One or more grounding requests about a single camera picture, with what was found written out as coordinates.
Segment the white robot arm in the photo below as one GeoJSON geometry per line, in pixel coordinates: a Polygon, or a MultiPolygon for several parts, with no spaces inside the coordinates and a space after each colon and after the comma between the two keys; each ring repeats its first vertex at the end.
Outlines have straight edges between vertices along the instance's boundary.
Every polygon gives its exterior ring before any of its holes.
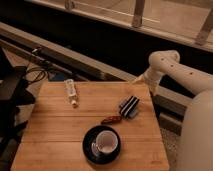
{"type": "Polygon", "coordinates": [[[152,52],[148,61],[134,83],[146,83],[155,94],[168,75],[195,95],[185,111],[176,171],[213,171],[213,75],[180,64],[176,50],[152,52]]]}

